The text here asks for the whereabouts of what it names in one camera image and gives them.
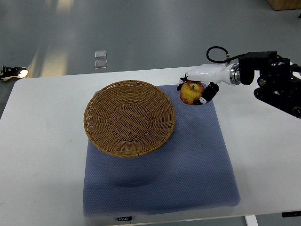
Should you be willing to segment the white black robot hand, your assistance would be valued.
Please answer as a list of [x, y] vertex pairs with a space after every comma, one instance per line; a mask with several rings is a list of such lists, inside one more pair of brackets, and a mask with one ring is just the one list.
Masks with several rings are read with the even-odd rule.
[[218, 84], [220, 82], [228, 85], [239, 85], [241, 83], [239, 66], [238, 64], [230, 64], [228, 66], [204, 64], [198, 66], [180, 78], [177, 86], [178, 91], [180, 91], [183, 83], [186, 81], [198, 81], [204, 85], [205, 90], [202, 97], [194, 102], [194, 105], [204, 105], [215, 97], [219, 91]]

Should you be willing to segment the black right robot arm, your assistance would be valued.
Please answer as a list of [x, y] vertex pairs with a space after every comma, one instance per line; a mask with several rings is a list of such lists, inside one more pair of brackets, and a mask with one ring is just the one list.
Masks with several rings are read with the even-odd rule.
[[[225, 60], [210, 58], [209, 52], [215, 48], [225, 52]], [[301, 67], [291, 64], [290, 59], [281, 57], [276, 51], [248, 52], [230, 57], [228, 51], [220, 46], [210, 47], [206, 57], [212, 63], [226, 65], [230, 65], [232, 60], [238, 60], [238, 64], [228, 73], [231, 84], [250, 85], [254, 80], [255, 71], [259, 71], [259, 87], [254, 90], [254, 96], [296, 118], [301, 117], [301, 80], [293, 75], [294, 72], [300, 73]]]

